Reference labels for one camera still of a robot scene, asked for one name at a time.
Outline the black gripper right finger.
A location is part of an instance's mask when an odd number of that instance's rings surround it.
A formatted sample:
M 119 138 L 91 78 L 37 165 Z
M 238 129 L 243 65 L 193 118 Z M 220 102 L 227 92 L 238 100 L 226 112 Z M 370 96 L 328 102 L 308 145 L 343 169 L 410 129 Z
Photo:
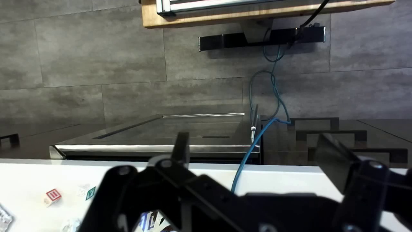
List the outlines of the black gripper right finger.
M 359 159 L 330 134 L 320 134 L 314 160 L 342 194 L 332 221 L 341 232 L 388 232 L 381 226 L 383 212 L 405 228 L 412 227 L 412 174 L 392 172 L 387 165 Z

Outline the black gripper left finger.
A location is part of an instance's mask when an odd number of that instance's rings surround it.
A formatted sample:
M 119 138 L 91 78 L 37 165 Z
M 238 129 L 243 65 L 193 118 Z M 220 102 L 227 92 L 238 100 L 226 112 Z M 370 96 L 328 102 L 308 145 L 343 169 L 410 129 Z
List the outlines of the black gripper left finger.
M 189 134 L 178 133 L 172 152 L 153 158 L 142 172 L 110 168 L 102 177 L 78 232 L 132 232 L 142 213 L 158 212 L 173 230 L 238 232 L 239 222 L 218 198 L 231 195 L 205 176 L 187 170 Z

